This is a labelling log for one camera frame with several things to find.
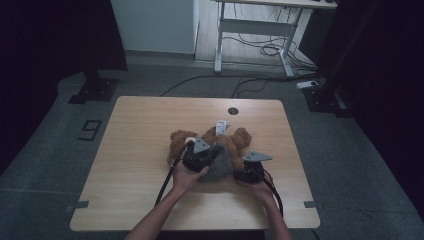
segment teddy bear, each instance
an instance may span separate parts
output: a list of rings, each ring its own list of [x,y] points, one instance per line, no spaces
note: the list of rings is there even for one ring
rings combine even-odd
[[[177,130],[170,136],[171,144],[167,162],[169,165],[178,157],[178,154],[185,147],[186,140],[195,138],[197,133],[192,131]],[[236,170],[243,169],[243,159],[241,150],[249,147],[252,136],[245,128],[238,128],[233,135],[216,135],[216,127],[210,128],[201,138],[207,144],[213,146],[214,151],[219,154],[209,167],[205,176],[199,182],[216,181]]]

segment brown teddy bear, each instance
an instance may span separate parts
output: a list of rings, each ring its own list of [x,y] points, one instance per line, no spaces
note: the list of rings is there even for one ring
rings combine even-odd
[[[168,164],[171,165],[178,154],[185,147],[187,138],[195,138],[197,133],[177,130],[170,136],[171,144],[168,155]],[[212,162],[208,174],[199,179],[199,182],[218,180],[235,170],[243,169],[241,150],[247,148],[252,137],[245,128],[238,128],[233,135],[216,135],[216,127],[210,128],[201,138],[209,145],[216,144],[220,148],[220,154]]]

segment desk leg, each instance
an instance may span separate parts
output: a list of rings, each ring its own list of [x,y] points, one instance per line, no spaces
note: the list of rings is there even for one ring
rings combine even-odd
[[[221,7],[221,16],[219,17],[219,27],[218,27],[218,45],[216,46],[215,53],[215,73],[221,73],[221,65],[222,65],[222,24],[224,23],[224,9],[225,3],[222,3]]]
[[[296,15],[296,19],[293,21],[291,29],[290,29],[290,33],[289,33],[289,38],[287,39],[286,43],[284,44],[284,48],[283,51],[280,52],[280,58],[281,61],[283,62],[283,66],[284,66],[284,70],[286,71],[286,75],[287,77],[294,77],[292,68],[291,68],[291,61],[290,58],[288,57],[288,52],[290,49],[290,45],[293,41],[293,37],[294,34],[296,33],[296,29],[297,29],[297,25],[299,23],[299,19],[300,19],[300,15],[302,15],[302,10],[303,8],[299,8],[297,11],[297,15]]]

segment black hole on table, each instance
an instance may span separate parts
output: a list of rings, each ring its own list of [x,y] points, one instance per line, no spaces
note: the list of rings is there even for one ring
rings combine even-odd
[[[228,109],[228,113],[231,114],[231,115],[237,115],[238,109],[231,107],[231,108]]]

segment table top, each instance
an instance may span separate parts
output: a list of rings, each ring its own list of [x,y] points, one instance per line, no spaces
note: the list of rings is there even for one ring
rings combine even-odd
[[[228,109],[239,110],[231,115]],[[182,129],[199,135],[225,120],[231,135],[245,127],[251,150],[273,157],[263,162],[284,204],[289,228],[317,228],[317,210],[305,208],[312,194],[278,100],[120,97],[99,146],[75,210],[75,231],[130,230],[154,206],[168,173],[169,136]],[[174,207],[164,230],[266,229],[260,203],[230,175],[213,183],[198,183]]]
[[[286,7],[299,7],[299,8],[325,8],[335,9],[337,3],[327,3],[325,0],[213,0],[215,2],[225,3],[242,3],[242,4],[257,4],[257,5],[273,5],[273,6],[286,6]]]

